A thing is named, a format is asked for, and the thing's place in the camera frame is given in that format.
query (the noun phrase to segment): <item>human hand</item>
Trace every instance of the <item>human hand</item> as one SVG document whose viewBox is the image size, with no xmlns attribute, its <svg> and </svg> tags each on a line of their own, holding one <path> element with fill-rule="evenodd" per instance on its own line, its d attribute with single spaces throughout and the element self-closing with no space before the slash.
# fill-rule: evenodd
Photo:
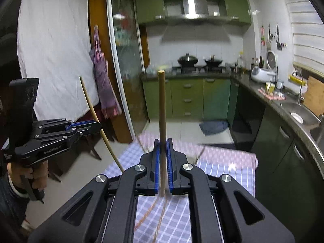
<svg viewBox="0 0 324 243">
<path fill-rule="evenodd" d="M 19 188 L 25 189 L 20 178 L 21 175 L 24 175 L 27 179 L 34 180 L 31 185 L 33 189 L 41 191 L 47 185 L 47 161 L 40 163 L 34 171 L 32 168 L 24 168 L 17 163 L 8 163 L 7 169 L 12 183 Z"/>
</svg>

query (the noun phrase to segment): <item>mug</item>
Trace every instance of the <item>mug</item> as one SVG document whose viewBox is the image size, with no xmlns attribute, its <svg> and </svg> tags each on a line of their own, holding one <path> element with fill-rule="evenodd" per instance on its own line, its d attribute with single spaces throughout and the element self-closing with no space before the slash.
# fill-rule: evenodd
<svg viewBox="0 0 324 243">
<path fill-rule="evenodd" d="M 282 90 L 283 89 L 284 82 L 282 80 L 277 80 L 277 89 Z"/>
<path fill-rule="evenodd" d="M 274 92 L 274 87 L 275 85 L 271 82 L 266 82 L 265 83 L 265 93 L 268 95 L 272 95 Z"/>
</svg>

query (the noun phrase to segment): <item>sink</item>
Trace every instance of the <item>sink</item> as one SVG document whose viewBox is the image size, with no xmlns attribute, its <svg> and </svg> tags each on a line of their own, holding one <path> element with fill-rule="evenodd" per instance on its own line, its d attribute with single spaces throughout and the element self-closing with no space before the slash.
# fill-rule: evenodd
<svg viewBox="0 0 324 243">
<path fill-rule="evenodd" d="M 310 130 L 310 134 L 313 137 L 314 141 L 320 148 L 322 152 L 324 152 L 324 128 L 317 127 L 315 129 Z"/>
<path fill-rule="evenodd" d="M 308 108 L 295 102 L 283 102 L 281 107 L 289 114 L 292 112 L 297 113 L 303 119 L 303 125 L 314 125 L 320 123 L 317 116 L 312 113 Z"/>
</svg>

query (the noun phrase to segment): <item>dark countertop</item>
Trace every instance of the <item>dark countertop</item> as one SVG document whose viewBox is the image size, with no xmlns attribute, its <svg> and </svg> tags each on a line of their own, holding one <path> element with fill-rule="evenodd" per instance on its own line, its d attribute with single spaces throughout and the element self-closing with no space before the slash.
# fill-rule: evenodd
<svg viewBox="0 0 324 243">
<path fill-rule="evenodd" d="M 288 114 L 281 106 L 280 103 L 283 101 L 273 101 L 269 100 L 261 93 L 258 89 L 261 87 L 261 84 L 252 81 L 249 78 L 249 74 L 231 74 L 227 72 L 222 73 L 188 73 L 188 74 L 172 74 L 166 73 L 166 79 L 190 79 L 190 78 L 231 78 L 234 81 L 238 82 L 240 85 L 249 90 L 255 97 L 260 99 L 263 103 L 267 104 L 292 128 L 298 138 L 304 143 L 305 147 L 309 153 L 314 158 L 322 177 L 324 178 L 324 155 L 316 145 L 315 141 L 310 137 L 309 128 L 304 127 L 296 122 L 293 117 Z M 157 80 L 157 75 L 144 74 L 142 76 L 142 81 L 154 81 Z M 286 100 L 284 102 L 295 102 L 296 99 L 291 97 L 288 94 L 286 95 Z"/>
</svg>

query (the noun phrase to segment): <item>floor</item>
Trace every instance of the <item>floor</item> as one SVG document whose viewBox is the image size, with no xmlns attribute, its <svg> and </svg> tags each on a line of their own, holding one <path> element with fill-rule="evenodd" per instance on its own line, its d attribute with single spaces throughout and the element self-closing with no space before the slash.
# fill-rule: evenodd
<svg viewBox="0 0 324 243">
<path fill-rule="evenodd" d="M 145 131 L 158 135 L 158 122 L 152 121 L 145 128 Z M 167 137 L 184 142 L 197 144 L 233 142 L 229 129 L 220 134 L 204 136 L 198 122 L 170 121 L 166 123 L 166 131 Z M 114 142 L 111 143 L 111 146 L 115 154 L 119 156 L 128 147 L 128 144 Z M 80 152 L 80 155 L 70 167 L 69 171 L 61 176 L 61 183 L 52 179 L 48 180 L 47 188 L 45 189 L 44 204 L 38 201 L 31 201 L 28 204 L 26 217 L 33 227 L 39 226 L 49 218 L 93 177 L 98 173 L 102 173 L 109 164 L 113 163 L 113 159 L 102 139 L 96 143 L 95 150 L 102 157 L 102 161 L 96 160 L 87 151 Z"/>
</svg>

